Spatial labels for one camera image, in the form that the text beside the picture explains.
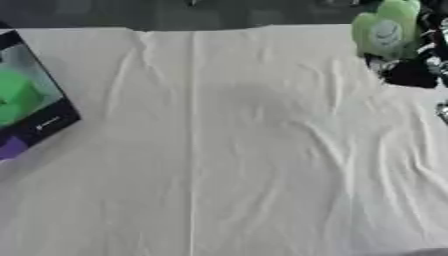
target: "white cloth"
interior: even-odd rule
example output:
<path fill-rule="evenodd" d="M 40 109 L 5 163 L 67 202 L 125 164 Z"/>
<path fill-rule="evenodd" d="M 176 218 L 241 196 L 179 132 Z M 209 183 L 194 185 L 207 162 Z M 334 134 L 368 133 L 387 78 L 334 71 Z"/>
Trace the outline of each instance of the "white cloth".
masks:
<path fill-rule="evenodd" d="M 0 167 L 0 255 L 448 246 L 448 95 L 381 85 L 346 25 L 21 33 L 84 121 Z"/>

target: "black object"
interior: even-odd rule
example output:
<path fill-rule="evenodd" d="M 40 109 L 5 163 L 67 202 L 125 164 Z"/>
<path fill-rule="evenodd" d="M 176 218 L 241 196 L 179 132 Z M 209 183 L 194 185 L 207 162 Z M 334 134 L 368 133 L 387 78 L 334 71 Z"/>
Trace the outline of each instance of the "black object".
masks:
<path fill-rule="evenodd" d="M 388 84 L 427 89 L 439 84 L 448 87 L 448 15 L 425 7 L 417 20 L 422 31 L 417 57 L 388 62 L 380 56 L 365 54 L 366 63 Z"/>
<path fill-rule="evenodd" d="M 448 125 L 448 101 L 437 104 L 436 113 Z"/>

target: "stuffed toy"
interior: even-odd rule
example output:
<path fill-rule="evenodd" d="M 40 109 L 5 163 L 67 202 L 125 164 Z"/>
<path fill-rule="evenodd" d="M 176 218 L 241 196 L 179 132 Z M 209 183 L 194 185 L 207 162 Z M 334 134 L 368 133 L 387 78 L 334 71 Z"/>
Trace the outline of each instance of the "stuffed toy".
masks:
<path fill-rule="evenodd" d="M 448 15 L 418 0 L 384 0 L 352 24 L 358 55 L 386 84 L 448 85 Z"/>
<path fill-rule="evenodd" d="M 419 13 L 418 0 L 385 0 L 377 13 L 359 14 L 352 25 L 358 53 L 386 60 L 415 57 Z"/>
<path fill-rule="evenodd" d="M 15 71 L 0 71 L 0 126 L 31 114 L 43 101 L 33 82 Z"/>

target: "white tablecloth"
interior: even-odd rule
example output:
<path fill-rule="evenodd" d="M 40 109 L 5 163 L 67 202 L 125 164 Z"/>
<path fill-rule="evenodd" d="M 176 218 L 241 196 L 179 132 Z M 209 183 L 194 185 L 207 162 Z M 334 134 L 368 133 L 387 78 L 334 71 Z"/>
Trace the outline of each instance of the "white tablecloth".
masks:
<path fill-rule="evenodd" d="M 448 94 L 381 85 L 348 26 L 21 33 L 84 121 L 0 166 L 2 256 L 448 246 Z"/>

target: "background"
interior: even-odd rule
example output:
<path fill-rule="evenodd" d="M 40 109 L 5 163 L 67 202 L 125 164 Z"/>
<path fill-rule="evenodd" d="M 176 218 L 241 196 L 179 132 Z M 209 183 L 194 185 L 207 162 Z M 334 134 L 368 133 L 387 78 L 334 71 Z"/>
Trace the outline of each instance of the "background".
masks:
<path fill-rule="evenodd" d="M 351 0 L 0 0 L 0 18 L 19 28 L 120 26 L 136 30 L 217 30 L 270 24 L 350 23 L 374 5 Z"/>

